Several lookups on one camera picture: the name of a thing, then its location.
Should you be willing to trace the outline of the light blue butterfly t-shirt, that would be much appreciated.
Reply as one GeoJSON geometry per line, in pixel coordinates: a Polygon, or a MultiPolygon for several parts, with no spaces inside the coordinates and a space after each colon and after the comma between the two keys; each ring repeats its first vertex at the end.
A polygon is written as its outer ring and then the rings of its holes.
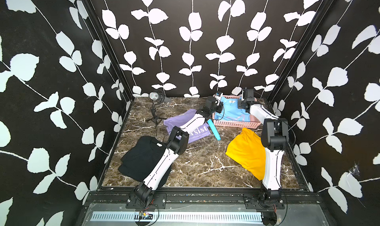
{"type": "Polygon", "coordinates": [[[222,97],[221,101],[223,102],[223,110],[221,113],[215,113],[214,120],[250,122],[250,114],[244,109],[238,108],[237,98],[222,97]]]}

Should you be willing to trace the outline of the purple Persist t-shirt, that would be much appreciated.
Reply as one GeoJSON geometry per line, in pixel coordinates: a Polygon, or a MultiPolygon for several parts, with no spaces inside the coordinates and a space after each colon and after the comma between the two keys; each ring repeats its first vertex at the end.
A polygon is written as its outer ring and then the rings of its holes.
{"type": "MultiPolygon", "coordinates": [[[[197,111],[195,109],[189,109],[185,113],[164,120],[163,125],[166,127],[167,132],[171,133],[174,127],[181,127],[182,125],[186,124],[190,119],[192,119],[195,116],[196,112],[197,111]]],[[[208,127],[208,123],[204,123],[202,126],[195,129],[190,134],[189,143],[192,143],[194,141],[200,140],[204,137],[211,135],[211,132],[208,129],[208,127]]]]}

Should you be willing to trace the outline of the yellow t-shirt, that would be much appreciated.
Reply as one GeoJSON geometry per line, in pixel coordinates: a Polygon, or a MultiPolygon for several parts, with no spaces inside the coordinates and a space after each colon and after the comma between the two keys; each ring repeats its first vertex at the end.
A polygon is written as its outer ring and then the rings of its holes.
{"type": "Polygon", "coordinates": [[[241,133],[228,144],[226,155],[251,172],[258,180],[264,179],[265,147],[254,131],[243,128],[241,133]]]}

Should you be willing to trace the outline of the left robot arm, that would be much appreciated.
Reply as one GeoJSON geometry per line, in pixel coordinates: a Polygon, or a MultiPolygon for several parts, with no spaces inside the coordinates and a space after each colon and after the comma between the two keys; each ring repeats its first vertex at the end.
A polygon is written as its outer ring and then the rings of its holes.
{"type": "Polygon", "coordinates": [[[172,129],[168,141],[163,145],[165,147],[163,156],[150,174],[134,189],[137,199],[145,206],[152,202],[154,193],[169,167],[187,149],[190,134],[204,125],[205,122],[211,120],[213,113],[222,112],[222,96],[223,93],[220,91],[217,91],[213,96],[209,96],[203,108],[197,110],[194,117],[184,125],[175,126],[172,129]]]}

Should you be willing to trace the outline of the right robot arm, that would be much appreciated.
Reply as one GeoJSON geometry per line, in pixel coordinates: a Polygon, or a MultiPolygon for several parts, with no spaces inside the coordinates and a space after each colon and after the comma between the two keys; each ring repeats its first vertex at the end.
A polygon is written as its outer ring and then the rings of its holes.
{"type": "Polygon", "coordinates": [[[265,173],[258,202],[262,207],[275,206],[281,200],[281,164],[288,146],[288,121],[279,118],[260,104],[254,97],[254,89],[244,88],[238,108],[257,118],[263,125],[261,143],[265,148],[265,173]]]}

